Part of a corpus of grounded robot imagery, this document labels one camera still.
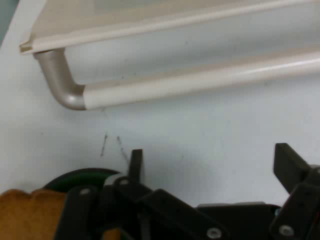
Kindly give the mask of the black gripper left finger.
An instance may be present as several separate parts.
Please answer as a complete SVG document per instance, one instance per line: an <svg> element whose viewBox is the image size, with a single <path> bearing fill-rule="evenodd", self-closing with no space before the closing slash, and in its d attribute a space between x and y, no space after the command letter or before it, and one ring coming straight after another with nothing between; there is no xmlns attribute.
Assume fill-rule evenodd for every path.
<svg viewBox="0 0 320 240"><path fill-rule="evenodd" d="M56 240L100 240L118 230L131 240L227 240L228 230L168 192L143 184L141 149L131 152L127 174L85 168L54 180L66 193Z"/></svg>

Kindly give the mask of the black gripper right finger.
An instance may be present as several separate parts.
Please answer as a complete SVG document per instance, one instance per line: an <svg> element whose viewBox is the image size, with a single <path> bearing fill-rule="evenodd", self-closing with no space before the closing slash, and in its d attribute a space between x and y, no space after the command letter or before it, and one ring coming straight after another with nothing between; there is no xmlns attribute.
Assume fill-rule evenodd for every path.
<svg viewBox="0 0 320 240"><path fill-rule="evenodd" d="M274 148L273 173L289 193L272 221L274 240L320 238L320 167L308 164L287 143Z"/></svg>

